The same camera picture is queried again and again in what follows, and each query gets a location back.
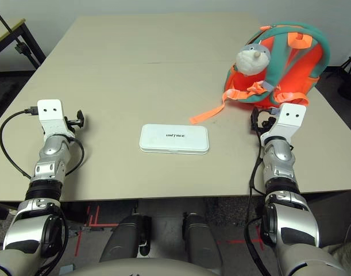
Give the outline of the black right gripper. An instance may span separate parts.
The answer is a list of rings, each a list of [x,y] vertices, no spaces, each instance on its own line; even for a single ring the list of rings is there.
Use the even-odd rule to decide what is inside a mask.
[[[270,117],[261,123],[259,126],[259,115],[263,112],[266,112],[270,115]],[[255,131],[256,133],[265,133],[268,132],[274,123],[276,122],[276,117],[279,112],[278,108],[268,108],[268,109],[258,109],[253,108],[252,114],[250,116],[251,121],[251,130]]]

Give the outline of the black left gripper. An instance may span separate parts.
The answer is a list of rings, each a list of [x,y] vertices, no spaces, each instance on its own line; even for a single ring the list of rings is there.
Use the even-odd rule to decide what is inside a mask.
[[[82,128],[84,126],[84,115],[81,110],[77,111],[75,120],[69,120],[67,116],[65,116],[64,119],[69,128],[73,128],[74,126]]]

